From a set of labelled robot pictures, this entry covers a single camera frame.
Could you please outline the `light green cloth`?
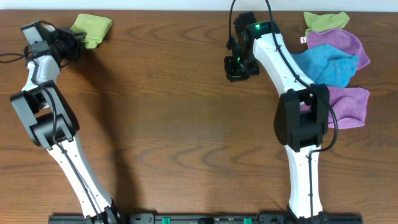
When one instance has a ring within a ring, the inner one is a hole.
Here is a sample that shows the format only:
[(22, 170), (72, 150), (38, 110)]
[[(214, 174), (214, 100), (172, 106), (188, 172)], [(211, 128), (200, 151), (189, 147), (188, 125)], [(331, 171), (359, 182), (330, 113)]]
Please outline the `light green cloth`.
[(95, 49), (102, 43), (112, 24), (113, 21), (107, 17), (79, 14), (71, 31), (74, 34), (84, 32), (86, 34), (83, 41), (85, 48)]

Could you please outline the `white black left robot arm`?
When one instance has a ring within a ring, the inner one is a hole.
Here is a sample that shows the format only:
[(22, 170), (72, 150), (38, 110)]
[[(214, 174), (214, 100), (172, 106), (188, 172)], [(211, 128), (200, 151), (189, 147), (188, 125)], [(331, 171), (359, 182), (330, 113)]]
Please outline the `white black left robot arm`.
[(78, 197), (82, 216), (68, 222), (121, 223), (114, 200), (83, 153), (78, 120), (56, 85), (62, 61), (80, 59), (85, 34), (40, 24), (21, 31), (28, 41), (24, 57), (29, 76), (10, 101), (32, 142), (56, 160)]

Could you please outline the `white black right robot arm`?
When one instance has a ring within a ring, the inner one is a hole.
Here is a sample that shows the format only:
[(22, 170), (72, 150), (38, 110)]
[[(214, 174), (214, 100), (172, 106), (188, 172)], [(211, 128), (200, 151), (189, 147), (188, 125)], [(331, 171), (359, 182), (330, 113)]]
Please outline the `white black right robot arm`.
[(263, 66), (279, 94), (274, 131), (289, 160), (291, 192), (285, 223), (326, 223), (318, 191), (318, 157), (328, 128), (326, 85), (316, 85), (299, 68), (287, 50), (274, 21), (258, 22), (253, 12), (230, 21), (224, 58), (230, 82), (247, 80)]

